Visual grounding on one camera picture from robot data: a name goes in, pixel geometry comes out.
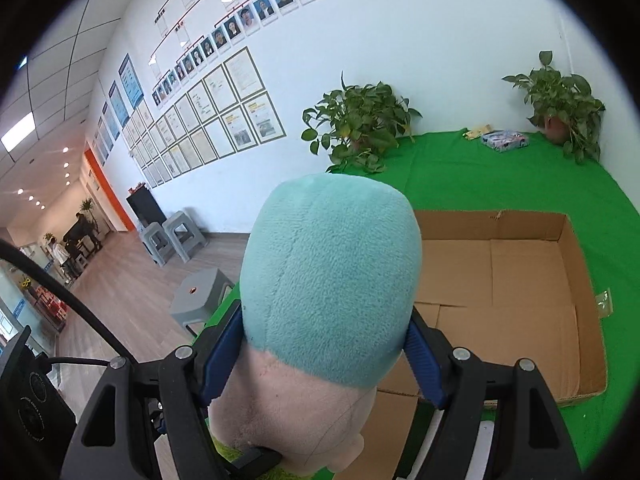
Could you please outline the yellow small packet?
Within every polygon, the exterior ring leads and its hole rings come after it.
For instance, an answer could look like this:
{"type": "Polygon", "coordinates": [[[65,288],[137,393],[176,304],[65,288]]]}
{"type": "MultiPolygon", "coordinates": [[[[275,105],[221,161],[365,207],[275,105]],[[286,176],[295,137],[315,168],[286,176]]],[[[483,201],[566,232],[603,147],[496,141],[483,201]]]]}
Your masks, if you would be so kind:
{"type": "Polygon", "coordinates": [[[491,125],[484,125],[465,131],[465,133],[463,133],[463,137],[466,140],[475,140],[484,136],[484,134],[492,133],[493,131],[494,128],[492,128],[491,125]]]}

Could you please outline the black cabinet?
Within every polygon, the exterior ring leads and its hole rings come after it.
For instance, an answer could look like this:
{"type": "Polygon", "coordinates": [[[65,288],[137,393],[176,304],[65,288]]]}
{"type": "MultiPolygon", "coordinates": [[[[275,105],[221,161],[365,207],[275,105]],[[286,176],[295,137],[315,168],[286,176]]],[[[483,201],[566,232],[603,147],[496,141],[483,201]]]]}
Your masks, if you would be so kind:
{"type": "Polygon", "coordinates": [[[160,205],[146,185],[139,185],[131,190],[127,196],[127,203],[139,221],[139,231],[144,230],[152,223],[158,223],[161,226],[167,219],[166,214],[160,209],[160,205]]]}

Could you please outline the framed certificates on wall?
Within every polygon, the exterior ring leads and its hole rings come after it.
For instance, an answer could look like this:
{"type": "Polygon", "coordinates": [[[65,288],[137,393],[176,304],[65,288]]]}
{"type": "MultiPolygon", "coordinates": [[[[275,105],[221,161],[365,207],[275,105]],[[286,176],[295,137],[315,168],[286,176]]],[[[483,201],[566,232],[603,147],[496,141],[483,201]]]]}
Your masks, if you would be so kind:
{"type": "Polygon", "coordinates": [[[192,53],[145,93],[130,56],[104,92],[87,148],[103,166],[122,141],[157,188],[195,169],[286,137],[250,49],[198,65],[192,53]]]}

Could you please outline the right potted green plant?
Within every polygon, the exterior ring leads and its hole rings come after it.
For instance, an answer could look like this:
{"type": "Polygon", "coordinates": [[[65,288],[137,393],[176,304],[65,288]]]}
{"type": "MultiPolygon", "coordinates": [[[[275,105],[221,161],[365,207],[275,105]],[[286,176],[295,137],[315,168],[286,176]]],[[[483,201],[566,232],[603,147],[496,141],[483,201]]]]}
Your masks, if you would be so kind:
{"type": "Polygon", "coordinates": [[[588,80],[575,73],[564,75],[553,66],[553,52],[538,53],[540,66],[528,74],[506,75],[502,80],[523,92],[532,107],[527,118],[565,157],[582,164],[601,157],[600,133],[605,104],[592,94],[588,80]]]}

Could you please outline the potted green plant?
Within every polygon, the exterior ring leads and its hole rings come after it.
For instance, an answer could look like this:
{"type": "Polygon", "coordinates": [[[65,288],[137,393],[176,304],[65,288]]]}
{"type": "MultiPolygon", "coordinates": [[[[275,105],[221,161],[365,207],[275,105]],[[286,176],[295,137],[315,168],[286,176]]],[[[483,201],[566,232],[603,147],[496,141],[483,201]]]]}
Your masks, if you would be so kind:
{"type": "Polygon", "coordinates": [[[300,138],[311,154],[328,154],[330,174],[349,168],[380,174],[386,169],[385,156],[401,139],[413,137],[413,124],[422,118],[390,84],[343,82],[303,110],[300,138]]]}
{"type": "Polygon", "coordinates": [[[553,52],[538,53],[540,66],[528,74],[506,75],[502,80],[523,92],[532,107],[527,118],[565,157],[582,164],[601,157],[600,133],[605,104],[592,94],[588,80],[575,73],[564,75],[553,66],[553,52]]]}

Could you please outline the colourful small packet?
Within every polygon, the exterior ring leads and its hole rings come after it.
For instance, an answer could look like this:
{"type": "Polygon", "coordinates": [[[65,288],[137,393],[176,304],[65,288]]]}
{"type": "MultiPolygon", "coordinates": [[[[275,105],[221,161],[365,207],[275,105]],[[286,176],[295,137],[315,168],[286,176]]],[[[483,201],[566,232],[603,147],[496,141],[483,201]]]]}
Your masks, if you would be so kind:
{"type": "Polygon", "coordinates": [[[482,143],[497,152],[507,152],[526,148],[529,138],[524,133],[512,130],[496,130],[484,133],[480,140],[482,143]]]}

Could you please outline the staff photo row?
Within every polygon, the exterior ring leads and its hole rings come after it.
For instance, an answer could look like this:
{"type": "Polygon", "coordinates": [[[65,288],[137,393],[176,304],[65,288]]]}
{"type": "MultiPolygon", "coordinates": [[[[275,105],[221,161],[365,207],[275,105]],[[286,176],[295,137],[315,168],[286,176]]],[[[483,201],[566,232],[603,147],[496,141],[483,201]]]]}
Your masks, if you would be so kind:
{"type": "Polygon", "coordinates": [[[154,20],[160,31],[160,42],[149,58],[154,77],[151,91],[154,104],[163,106],[171,93],[206,62],[285,14],[314,1],[220,0],[224,14],[216,16],[201,34],[188,32],[186,16],[204,0],[181,0],[183,12],[173,21],[168,20],[168,5],[163,4],[154,20]]]}

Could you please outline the teal pink plush pillow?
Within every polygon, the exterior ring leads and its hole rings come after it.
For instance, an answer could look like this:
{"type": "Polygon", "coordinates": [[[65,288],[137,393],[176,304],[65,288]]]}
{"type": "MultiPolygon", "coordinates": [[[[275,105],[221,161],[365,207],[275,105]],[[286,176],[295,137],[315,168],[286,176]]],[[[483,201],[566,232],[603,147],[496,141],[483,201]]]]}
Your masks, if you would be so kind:
{"type": "Polygon", "coordinates": [[[418,222],[396,188],[348,174],[277,186],[241,266],[241,349],[208,408],[216,447],[270,448],[296,477],[348,468],[400,357],[421,264],[418,222]]]}

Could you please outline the left potted green plant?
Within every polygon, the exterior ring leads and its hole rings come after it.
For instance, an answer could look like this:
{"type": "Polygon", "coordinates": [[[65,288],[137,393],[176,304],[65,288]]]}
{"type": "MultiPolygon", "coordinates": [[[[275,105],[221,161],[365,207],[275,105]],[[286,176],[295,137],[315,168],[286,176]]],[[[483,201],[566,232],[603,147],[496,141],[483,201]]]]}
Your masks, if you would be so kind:
{"type": "Polygon", "coordinates": [[[422,118],[390,84],[343,82],[303,110],[300,138],[311,154],[328,154],[330,174],[349,168],[380,174],[386,169],[385,156],[401,139],[413,137],[413,124],[422,118]]]}

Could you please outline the large cardboard tray box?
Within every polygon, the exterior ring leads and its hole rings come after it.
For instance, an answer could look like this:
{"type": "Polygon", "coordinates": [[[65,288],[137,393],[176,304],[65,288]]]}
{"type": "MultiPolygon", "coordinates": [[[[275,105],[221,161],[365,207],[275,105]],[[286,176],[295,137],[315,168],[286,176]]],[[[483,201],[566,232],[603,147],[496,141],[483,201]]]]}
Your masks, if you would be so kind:
{"type": "Polygon", "coordinates": [[[484,361],[532,360],[555,401],[605,392],[596,296],[570,219],[557,212],[419,210],[414,304],[484,361]]]}

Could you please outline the near grey plastic stool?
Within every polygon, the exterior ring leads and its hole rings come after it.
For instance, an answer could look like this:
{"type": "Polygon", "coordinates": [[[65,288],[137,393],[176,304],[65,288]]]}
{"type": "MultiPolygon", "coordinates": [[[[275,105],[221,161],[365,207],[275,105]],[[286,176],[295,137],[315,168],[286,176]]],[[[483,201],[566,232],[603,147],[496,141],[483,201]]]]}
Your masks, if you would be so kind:
{"type": "Polygon", "coordinates": [[[195,337],[232,291],[234,284],[217,268],[188,275],[175,290],[169,314],[195,337]]]}

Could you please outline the grey plastic stool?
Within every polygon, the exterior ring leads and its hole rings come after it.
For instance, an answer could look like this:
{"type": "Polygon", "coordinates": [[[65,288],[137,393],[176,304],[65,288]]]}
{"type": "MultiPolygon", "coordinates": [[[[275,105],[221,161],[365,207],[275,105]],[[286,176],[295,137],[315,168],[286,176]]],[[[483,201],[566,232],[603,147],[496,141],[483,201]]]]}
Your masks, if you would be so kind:
{"type": "Polygon", "coordinates": [[[232,291],[234,284],[217,268],[188,275],[175,290],[169,314],[195,337],[232,291]]]}
{"type": "Polygon", "coordinates": [[[139,232],[140,240],[152,260],[158,266],[164,266],[175,253],[174,245],[169,240],[163,227],[152,222],[139,232]]]}
{"type": "Polygon", "coordinates": [[[191,217],[179,210],[167,218],[162,227],[175,252],[183,262],[188,262],[198,246],[207,245],[206,237],[191,217]]]}

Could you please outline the green table cloth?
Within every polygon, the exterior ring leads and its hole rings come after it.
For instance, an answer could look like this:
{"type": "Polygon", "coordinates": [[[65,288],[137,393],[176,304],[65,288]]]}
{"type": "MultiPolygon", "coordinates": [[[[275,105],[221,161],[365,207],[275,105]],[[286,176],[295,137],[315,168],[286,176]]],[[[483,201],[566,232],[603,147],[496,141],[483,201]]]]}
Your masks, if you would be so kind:
{"type": "MultiPolygon", "coordinates": [[[[583,464],[598,455],[623,414],[639,376],[639,215],[614,179],[595,162],[574,164],[534,139],[498,153],[456,132],[429,133],[393,154],[385,174],[369,178],[404,194],[419,210],[521,210],[565,214],[584,254],[594,296],[611,289],[613,313],[599,318],[608,385],[562,415],[583,464]]],[[[385,478],[394,469],[413,403],[397,394],[410,382],[401,362],[378,384],[363,427],[364,448],[340,473],[385,478]]]]}

